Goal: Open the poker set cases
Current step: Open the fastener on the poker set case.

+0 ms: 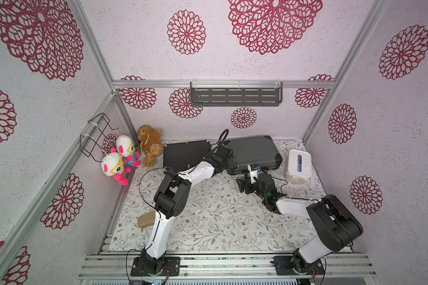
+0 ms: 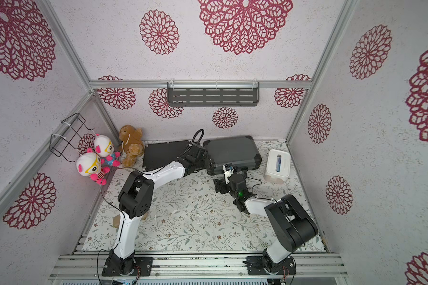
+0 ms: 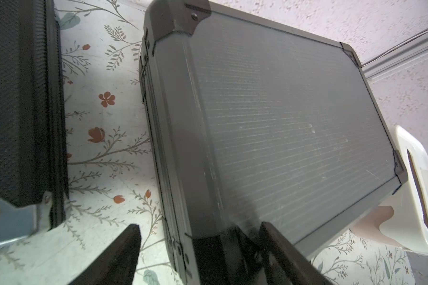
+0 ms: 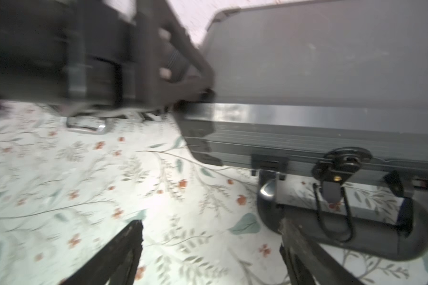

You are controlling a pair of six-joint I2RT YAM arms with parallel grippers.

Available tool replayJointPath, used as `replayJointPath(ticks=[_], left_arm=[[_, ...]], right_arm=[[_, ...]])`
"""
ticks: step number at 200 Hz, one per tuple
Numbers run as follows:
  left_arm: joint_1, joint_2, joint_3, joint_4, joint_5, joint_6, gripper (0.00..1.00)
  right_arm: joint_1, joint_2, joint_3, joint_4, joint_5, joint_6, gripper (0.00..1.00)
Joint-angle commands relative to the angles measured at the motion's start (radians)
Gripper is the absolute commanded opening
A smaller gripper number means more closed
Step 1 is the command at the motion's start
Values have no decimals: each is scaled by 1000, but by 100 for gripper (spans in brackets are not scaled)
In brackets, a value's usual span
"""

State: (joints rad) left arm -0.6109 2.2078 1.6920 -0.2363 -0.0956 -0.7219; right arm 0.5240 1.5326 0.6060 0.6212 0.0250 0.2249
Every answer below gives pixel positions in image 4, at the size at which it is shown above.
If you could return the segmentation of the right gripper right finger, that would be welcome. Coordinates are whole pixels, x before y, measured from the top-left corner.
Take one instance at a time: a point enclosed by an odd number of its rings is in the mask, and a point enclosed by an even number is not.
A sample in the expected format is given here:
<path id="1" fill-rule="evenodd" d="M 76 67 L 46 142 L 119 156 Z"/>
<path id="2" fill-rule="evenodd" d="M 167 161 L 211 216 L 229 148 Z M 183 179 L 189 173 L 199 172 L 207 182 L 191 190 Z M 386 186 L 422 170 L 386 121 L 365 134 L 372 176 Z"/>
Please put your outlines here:
<path id="1" fill-rule="evenodd" d="M 279 250 L 292 285 L 360 285 L 362 282 L 341 266 L 290 219 L 280 224 Z"/>

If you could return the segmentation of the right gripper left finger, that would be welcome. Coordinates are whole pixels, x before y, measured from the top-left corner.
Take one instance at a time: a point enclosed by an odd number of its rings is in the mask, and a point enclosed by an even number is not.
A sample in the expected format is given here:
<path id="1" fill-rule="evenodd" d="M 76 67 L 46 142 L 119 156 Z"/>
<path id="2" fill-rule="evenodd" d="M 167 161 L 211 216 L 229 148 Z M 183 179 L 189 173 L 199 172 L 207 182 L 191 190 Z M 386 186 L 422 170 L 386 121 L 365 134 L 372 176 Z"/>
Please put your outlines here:
<path id="1" fill-rule="evenodd" d="M 140 220 L 133 220 L 63 283 L 132 285 L 143 251 L 142 243 L 143 224 Z"/>

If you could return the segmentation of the black textured poker case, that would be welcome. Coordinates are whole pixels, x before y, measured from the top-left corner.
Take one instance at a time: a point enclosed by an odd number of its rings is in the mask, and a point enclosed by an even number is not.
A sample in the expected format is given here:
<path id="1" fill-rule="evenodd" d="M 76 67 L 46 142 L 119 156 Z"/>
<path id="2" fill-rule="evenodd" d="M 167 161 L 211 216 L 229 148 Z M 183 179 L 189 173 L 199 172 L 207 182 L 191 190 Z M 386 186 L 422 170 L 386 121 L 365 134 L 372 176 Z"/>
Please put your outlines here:
<path id="1" fill-rule="evenodd" d="M 136 1 L 127 20 L 105 1 L 0 1 L 3 103 L 39 103 L 103 122 L 192 100 L 214 71 L 166 1 Z"/>

